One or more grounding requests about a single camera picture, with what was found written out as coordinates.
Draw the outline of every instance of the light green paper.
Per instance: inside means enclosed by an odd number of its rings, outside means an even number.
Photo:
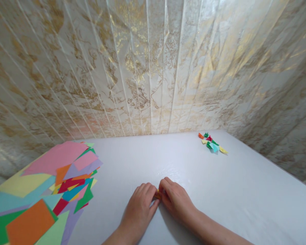
[[[64,235],[65,226],[69,211],[58,216],[58,220],[51,228],[37,241],[36,245],[60,245]]]
[[[4,216],[0,216],[0,245],[6,244],[9,242],[6,225],[8,225],[11,221],[16,219],[19,215],[25,212],[26,209],[20,210],[15,213],[6,214]]]

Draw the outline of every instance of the small yellow paper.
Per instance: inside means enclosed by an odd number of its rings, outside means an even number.
[[[30,192],[38,188],[43,184],[48,178],[51,177],[49,174],[35,174],[35,175],[25,175],[21,174],[31,165],[27,165],[22,170],[18,171],[12,177],[7,179],[0,185],[0,191],[5,192],[14,196],[24,198]]]
[[[71,186],[71,187],[68,187],[67,189],[69,190],[69,191],[71,191],[72,189],[74,189],[77,185],[73,185],[73,186]]]
[[[222,152],[223,154],[228,154],[228,152],[222,148],[222,146],[219,146],[220,147],[220,152]]]
[[[74,200],[76,200],[77,198],[79,198],[79,193],[77,193],[76,196],[74,196],[70,201],[74,201]]]
[[[91,185],[91,189],[92,189],[92,187],[95,185],[96,182],[97,182],[97,180],[96,180],[96,179],[93,179],[92,185]]]

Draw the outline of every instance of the cluster of small paper pieces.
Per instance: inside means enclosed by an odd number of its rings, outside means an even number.
[[[56,145],[0,185],[0,245],[67,245],[103,164],[93,143]]]
[[[223,149],[222,146],[217,144],[208,133],[205,133],[204,136],[201,135],[201,133],[198,133],[198,137],[202,139],[202,144],[206,145],[207,148],[213,150],[213,152],[217,152],[218,150],[220,150],[220,152],[222,152],[223,154],[228,154],[228,152]]]

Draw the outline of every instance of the pink paper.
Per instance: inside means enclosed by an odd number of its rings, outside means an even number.
[[[66,141],[51,148],[46,154],[35,160],[22,174],[45,173],[57,175],[56,169],[73,163],[86,149],[87,145]]]
[[[89,151],[82,155],[80,158],[78,158],[76,161],[74,161],[74,165],[77,170],[80,171],[97,159],[98,157],[92,151]]]

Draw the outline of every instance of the table surface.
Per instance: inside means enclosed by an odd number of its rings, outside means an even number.
[[[306,185],[228,133],[209,133],[228,155],[211,153],[198,132],[86,140],[104,164],[69,245],[104,242],[135,188],[158,187],[165,176],[199,210],[254,244],[306,244]],[[201,243],[160,204],[139,244]]]

